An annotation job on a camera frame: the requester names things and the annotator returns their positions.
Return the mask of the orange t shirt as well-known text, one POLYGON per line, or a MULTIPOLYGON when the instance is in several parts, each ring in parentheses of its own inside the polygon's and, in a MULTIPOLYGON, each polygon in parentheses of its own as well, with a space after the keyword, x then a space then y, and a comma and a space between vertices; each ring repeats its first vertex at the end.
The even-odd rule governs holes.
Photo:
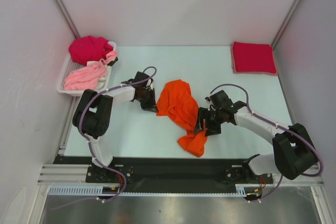
POLYGON ((177 140, 180 147, 193 156, 203 156, 207 136, 204 130, 194 133, 198 104, 192 97, 190 85, 181 79, 166 83, 156 106, 157 116, 169 117, 171 121, 186 131, 186 134, 177 140))

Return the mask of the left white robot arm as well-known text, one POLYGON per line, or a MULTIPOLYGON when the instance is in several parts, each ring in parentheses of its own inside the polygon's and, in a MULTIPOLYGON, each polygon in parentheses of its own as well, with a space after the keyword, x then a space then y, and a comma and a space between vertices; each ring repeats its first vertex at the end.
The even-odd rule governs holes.
POLYGON ((105 182, 116 175, 116 169, 110 165, 112 152, 101 138, 109 128, 112 108, 119 103, 138 101, 143 111, 157 113, 153 77, 138 71, 133 79, 116 87, 100 92, 86 89, 79 100, 72 124, 86 139, 92 162, 99 167, 97 174, 105 182))

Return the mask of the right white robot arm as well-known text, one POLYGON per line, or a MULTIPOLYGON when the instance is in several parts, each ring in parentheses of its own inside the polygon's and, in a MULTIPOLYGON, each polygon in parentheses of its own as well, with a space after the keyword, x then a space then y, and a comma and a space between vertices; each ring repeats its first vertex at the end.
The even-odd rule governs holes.
POLYGON ((318 162, 306 128, 296 123, 285 126, 253 112, 243 101, 233 102, 220 90, 206 97, 209 108, 199 108, 194 133, 205 131, 206 136, 219 135, 221 125, 231 123, 245 128, 272 145, 273 153, 256 154, 245 162, 243 179, 254 183, 263 174, 281 174, 294 180, 318 162))

